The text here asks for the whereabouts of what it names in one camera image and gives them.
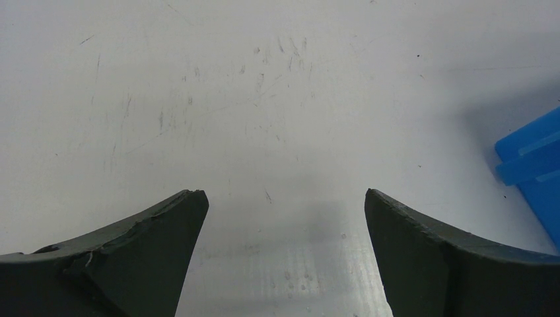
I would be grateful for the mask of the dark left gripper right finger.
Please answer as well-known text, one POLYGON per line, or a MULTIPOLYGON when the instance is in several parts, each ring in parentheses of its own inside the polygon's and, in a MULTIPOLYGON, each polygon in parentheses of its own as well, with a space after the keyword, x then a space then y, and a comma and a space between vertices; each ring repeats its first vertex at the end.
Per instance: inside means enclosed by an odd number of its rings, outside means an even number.
POLYGON ((559 257, 493 242, 379 190, 365 217, 394 316, 558 316, 559 257))

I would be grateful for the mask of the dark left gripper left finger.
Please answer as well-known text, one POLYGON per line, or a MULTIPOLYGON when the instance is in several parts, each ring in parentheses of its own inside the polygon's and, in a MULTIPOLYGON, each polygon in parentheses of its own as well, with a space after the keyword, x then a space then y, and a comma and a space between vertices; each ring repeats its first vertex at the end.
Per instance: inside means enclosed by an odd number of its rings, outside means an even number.
POLYGON ((90 233, 1 256, 2 316, 174 316, 209 209, 183 190, 90 233))

